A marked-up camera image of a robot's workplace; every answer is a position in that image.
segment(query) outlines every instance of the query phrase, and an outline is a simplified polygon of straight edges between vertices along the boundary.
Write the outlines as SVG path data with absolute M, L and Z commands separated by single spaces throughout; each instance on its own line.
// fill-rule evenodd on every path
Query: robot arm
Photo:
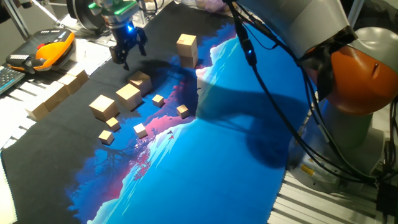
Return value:
M 224 1 L 234 12 L 232 10 L 232 1 L 234 0 Z M 376 158 L 375 162 L 366 162 L 361 159 L 364 157 L 363 154 L 374 157 L 371 153 L 365 152 L 362 147 L 363 143 L 368 140 L 375 142 L 372 137 L 368 137 L 371 114 L 386 106 L 398 95 L 398 63 L 394 61 L 395 58 L 398 58 L 398 50 L 396 50 L 398 49 L 398 35 L 389 30 L 375 27 L 362 28 L 354 32 L 349 26 L 339 0 L 237 0 L 237 3 L 250 9 L 264 21 L 266 26 L 259 20 L 251 18 L 257 24 L 257 28 L 262 27 L 263 33 L 274 42 L 279 42 L 279 45 L 293 57 L 297 65 L 306 71 L 317 85 L 320 98 L 325 98 L 323 102 L 327 100 L 332 105 L 328 107 L 328 110 L 323 109 L 320 112 L 318 108 L 317 111 L 319 116 L 320 114 L 324 116 L 326 122 L 323 130 L 331 133 L 328 139 L 325 140 L 325 134 L 316 134 L 315 128 L 315 131 L 307 134 L 314 140 L 308 141 L 307 139 L 306 141 L 309 144 L 322 142 L 322 144 L 312 147 L 316 151 L 325 150 L 321 154 L 335 164 L 342 164 L 343 159 L 341 158 L 344 157 L 349 160 L 349 162 L 345 160 L 342 167 L 351 167 L 350 172 L 356 174 L 353 176 L 354 178 L 362 175 L 367 176 L 367 181 L 369 179 L 374 181 L 376 177 L 370 177 L 370 175 L 380 160 Z M 94 14 L 100 13 L 104 17 L 106 25 L 112 30 L 117 42 L 116 46 L 110 48 L 113 61 L 124 64 L 124 68 L 128 70 L 126 57 L 129 50 L 138 45 L 141 54 L 146 54 L 144 46 L 147 37 L 141 28 L 135 28 L 131 22 L 132 15 L 139 9 L 138 3 L 122 0 L 95 0 L 95 3 L 91 4 L 89 8 Z M 256 76 L 260 77 L 256 69 L 255 49 L 245 28 L 238 22 L 237 15 L 234 14 L 234 16 L 236 31 L 246 59 L 253 67 Z M 268 27 L 282 39 L 282 42 Z M 338 133 L 341 132 L 342 126 L 344 129 L 353 131 L 346 131 L 345 135 L 339 138 Z M 363 134 L 357 134 L 358 127 L 363 127 Z M 294 128 L 291 129 L 295 140 L 299 139 Z M 339 151 L 337 149 L 339 146 L 340 152 L 342 152 L 340 159 L 336 157 L 338 153 L 331 154 L 334 150 L 329 147 L 329 141 L 333 142 L 331 145 L 337 151 Z M 377 142 L 384 145 L 384 138 L 380 138 L 380 141 L 377 140 Z M 303 139 L 300 140 L 299 146 L 303 147 Z M 379 147 L 376 151 L 380 152 L 380 155 L 382 150 L 382 147 Z M 352 158 L 347 156 L 350 152 L 358 156 Z M 357 171 L 354 172 L 352 167 L 356 167 Z M 324 172 L 319 172 L 318 175 L 324 175 Z M 300 181 L 315 188 L 315 182 L 318 180 L 305 175 Z M 335 187 L 330 186 L 330 183 L 322 183 L 317 185 L 316 189 L 331 192 L 336 190 Z
M 132 15 L 138 10 L 137 1 L 95 0 L 89 5 L 94 15 L 101 14 L 106 26 L 111 29 L 116 40 L 116 46 L 110 47 L 112 60 L 116 64 L 124 64 L 129 70 L 126 59 L 129 51 L 138 45 L 141 55 L 146 56 L 145 44 L 148 39 L 140 27 L 134 27 Z

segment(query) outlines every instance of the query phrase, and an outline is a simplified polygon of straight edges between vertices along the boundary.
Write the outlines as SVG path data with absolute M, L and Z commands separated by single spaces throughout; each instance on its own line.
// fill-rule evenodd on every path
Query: black device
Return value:
M 0 94 L 4 93 L 10 87 L 15 85 L 25 76 L 25 73 L 15 71 L 4 63 L 0 66 Z

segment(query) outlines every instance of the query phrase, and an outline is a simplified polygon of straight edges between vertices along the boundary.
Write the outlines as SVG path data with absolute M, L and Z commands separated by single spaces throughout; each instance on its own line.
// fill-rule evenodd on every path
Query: large wooden cube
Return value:
M 110 128 L 111 131 L 115 132 L 120 129 L 119 121 L 116 118 L 111 118 L 106 121 L 106 124 Z
M 98 136 L 99 140 L 102 142 L 102 144 L 105 145 L 110 145 L 113 140 L 114 140 L 114 136 L 112 134 L 112 132 L 104 130 L 100 136 Z
M 189 110 L 185 105 L 181 105 L 177 108 L 177 114 L 184 119 L 189 116 Z
M 104 95 L 100 95 L 90 104 L 91 111 L 94 116 L 104 122 L 118 115 L 118 106 L 114 100 Z
M 161 108 L 164 104 L 164 98 L 163 96 L 156 95 L 155 97 L 153 97 L 152 102 L 155 106 Z
M 75 65 L 67 72 L 67 74 L 76 77 L 80 85 L 84 84 L 88 80 L 88 75 L 85 71 L 85 68 L 79 65 Z
M 195 52 L 192 57 L 180 56 L 180 64 L 183 68 L 195 68 L 198 63 L 198 52 Z
M 143 124 L 138 124 L 134 127 L 134 131 L 136 132 L 137 136 L 139 138 L 143 138 L 147 136 L 147 130 L 145 129 Z
M 64 84 L 70 95 L 76 93 L 81 87 L 79 80 L 72 75 L 64 75 L 58 80 L 59 83 Z
M 141 93 L 138 88 L 132 84 L 127 84 L 116 92 L 120 104 L 125 106 L 129 111 L 136 108 L 142 103 Z
M 152 89 L 152 83 L 150 81 L 150 77 L 147 74 L 140 71 L 138 71 L 129 78 L 129 83 L 141 91 L 141 96 L 145 96 Z
M 198 52 L 197 37 L 181 34 L 177 41 L 177 54 L 183 57 L 193 57 Z

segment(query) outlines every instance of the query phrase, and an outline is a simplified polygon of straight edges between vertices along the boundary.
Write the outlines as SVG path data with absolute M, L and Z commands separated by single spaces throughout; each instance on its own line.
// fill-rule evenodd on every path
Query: wooden cube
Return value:
M 134 131 L 136 132 L 139 138 L 143 138 L 148 135 L 147 130 L 145 129 L 143 124 L 138 124 L 137 126 L 135 126 Z
M 150 77 L 140 71 L 138 71 L 129 78 L 129 83 L 138 88 L 139 91 L 141 91 L 141 96 L 145 96 L 152 89 Z
M 198 52 L 197 37 L 181 34 L 177 41 L 177 54 L 183 57 L 193 57 Z
M 55 88 L 46 88 L 45 91 L 37 97 L 42 99 L 48 111 L 54 110 L 54 108 L 56 108 L 60 104 L 57 99 L 57 90 Z
M 54 91 L 56 91 L 55 97 L 57 98 L 57 101 L 59 103 L 64 101 L 69 96 L 67 87 L 62 83 L 52 82 L 47 88 L 51 88 L 54 89 Z
M 85 71 L 85 68 L 79 65 L 74 66 L 71 70 L 67 72 L 67 74 L 76 77 L 80 85 L 88 81 L 88 75 Z
M 180 56 L 180 64 L 183 68 L 195 68 L 198 63 L 198 52 L 193 57 Z
M 105 145 L 110 145 L 113 142 L 113 134 L 110 131 L 104 130 L 100 136 L 98 136 L 99 140 L 102 142 L 102 144 Z
M 111 131 L 115 132 L 120 129 L 119 121 L 116 118 L 111 118 L 106 121 L 106 124 L 110 128 Z
M 106 96 L 100 95 L 90 104 L 91 111 L 94 116 L 104 122 L 118 115 L 118 106 L 114 100 Z
M 164 104 L 164 98 L 163 96 L 156 95 L 155 97 L 153 97 L 152 102 L 155 106 L 161 108 Z
M 59 83 L 64 84 L 67 87 L 67 90 L 70 95 L 76 93 L 80 89 L 80 82 L 79 80 L 74 77 L 73 75 L 64 75 L 58 80 Z
M 189 116 L 189 110 L 185 105 L 181 105 L 177 108 L 177 114 L 184 119 Z
M 32 101 L 27 101 L 25 110 L 35 121 L 40 121 L 49 113 L 49 110 L 45 107 L 40 98 L 34 98 Z
M 142 97 L 139 89 L 134 87 L 132 84 L 127 84 L 116 92 L 118 95 L 120 104 L 125 106 L 129 111 L 136 108 L 142 103 Z

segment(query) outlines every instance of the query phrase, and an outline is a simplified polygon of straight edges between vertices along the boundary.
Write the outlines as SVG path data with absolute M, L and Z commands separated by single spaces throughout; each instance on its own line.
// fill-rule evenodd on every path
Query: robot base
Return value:
M 373 115 L 353 116 L 344 114 L 327 100 L 321 101 L 319 107 L 325 126 L 343 158 L 355 169 L 371 175 L 379 162 L 383 160 L 385 140 L 382 131 L 370 128 Z M 332 163 L 346 168 L 326 142 L 313 116 L 312 114 L 302 129 L 302 139 Z M 315 158 L 336 174 L 345 175 L 319 157 L 315 156 Z M 304 152 L 294 138 L 289 144 L 287 168 L 302 184 L 321 192 L 357 191 L 363 186 L 363 184 L 349 182 L 325 171 Z

